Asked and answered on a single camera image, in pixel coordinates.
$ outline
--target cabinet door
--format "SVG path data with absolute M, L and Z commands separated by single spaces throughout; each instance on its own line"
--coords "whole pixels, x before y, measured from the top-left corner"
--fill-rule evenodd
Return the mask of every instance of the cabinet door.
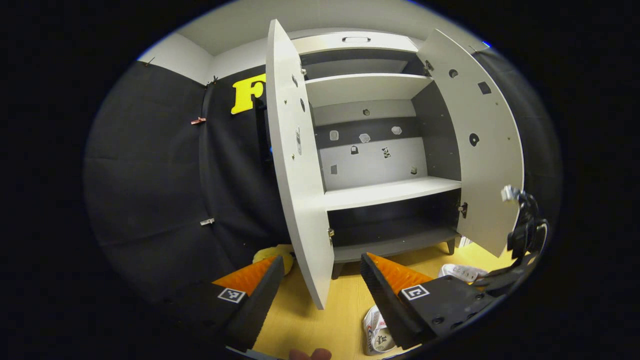
M 458 139 L 461 203 L 458 232 L 500 256 L 513 230 L 519 208 L 503 203 L 500 190 L 508 184 L 523 188 L 524 164 L 513 114 L 491 77 L 478 62 L 437 29 L 417 56 L 428 61 L 433 81 L 444 98 Z
M 324 309 L 333 246 L 300 56 L 277 20 L 269 26 L 267 111 L 280 199 L 298 265 L 318 309 Z

